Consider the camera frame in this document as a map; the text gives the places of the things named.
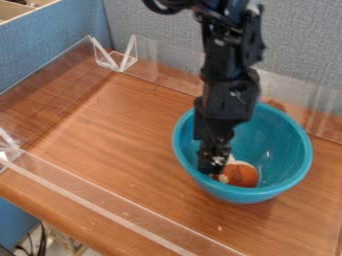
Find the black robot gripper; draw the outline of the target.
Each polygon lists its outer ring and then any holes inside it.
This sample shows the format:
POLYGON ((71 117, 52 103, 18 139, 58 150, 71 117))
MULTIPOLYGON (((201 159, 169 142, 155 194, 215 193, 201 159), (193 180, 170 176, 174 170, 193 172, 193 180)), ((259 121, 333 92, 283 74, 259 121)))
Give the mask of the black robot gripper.
POLYGON ((223 172, 233 130, 250 120, 259 93, 259 74, 253 68, 233 80, 206 80, 203 95, 194 101, 194 138, 201 141, 198 169, 203 174, 223 172))

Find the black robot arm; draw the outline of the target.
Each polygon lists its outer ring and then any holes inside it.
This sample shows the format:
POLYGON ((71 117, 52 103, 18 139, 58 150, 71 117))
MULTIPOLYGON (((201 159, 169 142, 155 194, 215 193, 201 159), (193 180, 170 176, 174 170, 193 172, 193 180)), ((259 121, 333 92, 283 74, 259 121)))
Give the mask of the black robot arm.
POLYGON ((201 142, 198 170, 223 172, 235 127, 251 119, 261 95, 253 65, 263 60, 261 0, 142 0, 161 15, 189 9, 202 26, 203 94, 194 101, 194 139, 201 142))

